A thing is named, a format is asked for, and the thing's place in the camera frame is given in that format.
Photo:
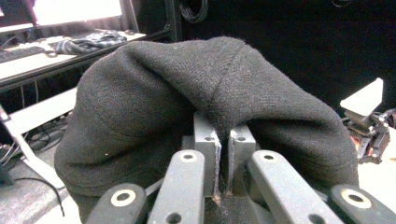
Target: cable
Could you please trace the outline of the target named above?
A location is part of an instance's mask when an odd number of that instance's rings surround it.
[[[22,38],[20,38],[20,37],[17,36],[17,35],[14,35],[14,36],[12,36],[10,39],[8,39],[6,42],[4,42],[4,44],[2,44],[2,45],[0,46],[0,49],[3,49],[4,47],[6,47],[6,46],[9,44],[9,42],[11,42],[13,39],[18,39],[18,40],[20,40],[21,42],[23,42],[23,39],[22,39]]]
[[[208,3],[207,0],[201,0],[201,8],[198,14],[194,15],[187,4],[188,0],[181,0],[179,9],[183,18],[189,23],[198,23],[203,21],[207,16]]]
[[[38,179],[38,178],[32,178],[32,177],[22,177],[22,178],[15,179],[15,181],[19,181],[19,180],[35,180],[35,181],[42,182],[42,183],[48,185],[50,188],[52,188],[52,190],[56,194],[56,198],[58,200],[59,206],[61,207],[62,216],[64,217],[64,207],[62,206],[61,195],[59,194],[58,190],[55,187],[53,187],[53,185],[51,185],[51,183],[49,183],[47,180]]]

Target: wire bundle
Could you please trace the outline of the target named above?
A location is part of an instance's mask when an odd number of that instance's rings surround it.
[[[208,11],[208,3],[207,0],[202,0],[201,1],[201,8],[198,12],[198,14],[194,15],[192,10],[187,4],[188,0],[182,0],[180,1],[180,12],[183,18],[189,22],[189,23],[199,23],[203,21],[206,16],[207,16],[207,11]]]

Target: desk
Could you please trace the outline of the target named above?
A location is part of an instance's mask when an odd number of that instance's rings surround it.
[[[124,32],[119,32],[119,34],[127,37],[126,43],[146,36],[143,34],[126,35]],[[0,92],[38,79],[54,76],[82,64],[93,63],[126,43],[82,55],[60,54],[56,58],[48,58],[44,53],[41,53],[7,63],[0,63]]]
[[[128,41],[126,43],[145,36],[141,34],[126,35],[124,33],[121,33],[121,35],[127,37]],[[126,43],[83,55],[60,54],[55,58],[49,58],[46,54],[41,53],[7,63],[0,63],[0,91],[6,91],[25,83],[50,77],[83,64],[93,63]],[[45,45],[43,46],[44,49],[49,47],[48,43],[39,44]],[[28,106],[10,116],[0,106],[1,122],[23,152],[24,158],[22,160],[57,189],[63,188],[64,183],[50,166],[35,155],[22,134],[69,112],[74,108],[75,101],[76,88]]]

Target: black fabric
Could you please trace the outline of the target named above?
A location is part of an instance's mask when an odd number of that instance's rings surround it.
[[[78,84],[56,171],[87,196],[125,180],[153,183],[181,136],[191,135],[196,110],[220,140],[247,123],[262,147],[285,155],[305,178],[327,189],[358,185],[356,151],[339,117],[229,37],[134,42],[95,63]]]
[[[63,40],[53,47],[57,53],[62,54],[83,54],[105,49],[113,45],[118,45],[127,41],[125,36],[117,31],[103,31],[91,34],[79,39]]]

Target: black cable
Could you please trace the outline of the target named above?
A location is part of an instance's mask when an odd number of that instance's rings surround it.
[[[198,23],[203,21],[206,18],[208,11],[207,0],[201,0],[201,8],[196,15],[194,15],[194,13],[191,11],[187,2],[188,0],[180,1],[179,9],[183,18],[189,23]]]
[[[19,180],[35,180],[35,181],[42,182],[42,183],[48,185],[50,188],[52,188],[52,190],[56,194],[56,198],[58,200],[59,206],[61,206],[62,216],[64,217],[64,207],[62,206],[61,195],[59,194],[58,190],[55,187],[53,187],[53,185],[51,185],[50,182],[48,182],[47,180],[38,179],[38,178],[32,178],[32,177],[22,177],[22,178],[15,179],[15,181],[19,181]]]

